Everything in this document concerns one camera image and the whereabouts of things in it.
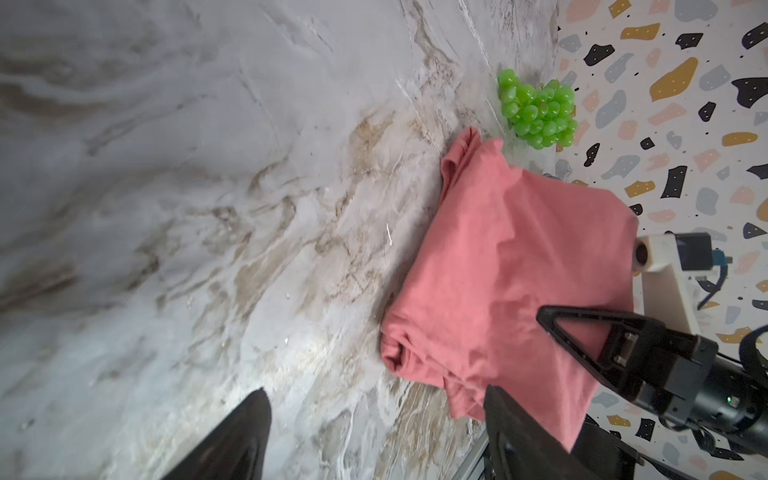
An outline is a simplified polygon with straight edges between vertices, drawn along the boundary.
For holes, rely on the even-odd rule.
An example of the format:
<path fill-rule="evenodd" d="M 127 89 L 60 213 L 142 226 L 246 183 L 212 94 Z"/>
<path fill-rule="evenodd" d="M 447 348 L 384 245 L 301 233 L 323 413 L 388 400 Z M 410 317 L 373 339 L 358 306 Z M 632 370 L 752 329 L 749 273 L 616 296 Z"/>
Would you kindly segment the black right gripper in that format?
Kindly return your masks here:
<path fill-rule="evenodd" d="M 731 362 L 714 342 L 634 313 L 547 305 L 536 320 L 603 386 L 664 427 L 691 431 L 700 450 L 714 455 L 719 435 L 737 454 L 767 454 L 767 360 L 757 348 L 765 326 Z"/>

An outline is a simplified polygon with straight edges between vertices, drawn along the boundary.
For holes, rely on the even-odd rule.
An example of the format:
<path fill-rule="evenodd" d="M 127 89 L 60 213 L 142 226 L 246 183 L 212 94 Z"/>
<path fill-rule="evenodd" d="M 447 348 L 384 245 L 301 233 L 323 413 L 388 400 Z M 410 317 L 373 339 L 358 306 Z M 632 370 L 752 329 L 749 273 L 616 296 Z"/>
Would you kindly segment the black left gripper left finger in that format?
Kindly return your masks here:
<path fill-rule="evenodd" d="M 261 479 L 271 419 L 267 392 L 251 392 L 163 479 Z"/>

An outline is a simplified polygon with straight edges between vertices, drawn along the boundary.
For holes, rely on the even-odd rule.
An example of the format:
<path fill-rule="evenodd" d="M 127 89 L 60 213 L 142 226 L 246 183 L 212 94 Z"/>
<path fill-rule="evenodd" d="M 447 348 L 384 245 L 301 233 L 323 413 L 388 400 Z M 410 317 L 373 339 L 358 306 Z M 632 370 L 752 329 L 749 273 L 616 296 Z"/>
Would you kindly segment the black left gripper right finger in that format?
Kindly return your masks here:
<path fill-rule="evenodd" d="M 488 451 L 496 479 L 593 479 L 504 389 L 490 385 L 484 398 Z"/>

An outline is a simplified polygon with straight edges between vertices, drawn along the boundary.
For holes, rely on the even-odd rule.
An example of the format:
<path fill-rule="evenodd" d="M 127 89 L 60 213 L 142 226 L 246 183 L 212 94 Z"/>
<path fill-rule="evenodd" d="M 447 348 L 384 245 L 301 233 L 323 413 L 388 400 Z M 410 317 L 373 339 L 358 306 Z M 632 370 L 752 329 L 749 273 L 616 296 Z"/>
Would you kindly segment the pink t-shirt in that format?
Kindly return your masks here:
<path fill-rule="evenodd" d="M 465 129 L 440 164 L 436 216 L 381 325 L 395 375 L 445 391 L 453 418 L 483 420 L 503 388 L 566 449 L 596 379 L 538 324 L 540 307 L 629 312 L 638 220 L 607 190 L 509 165 Z"/>

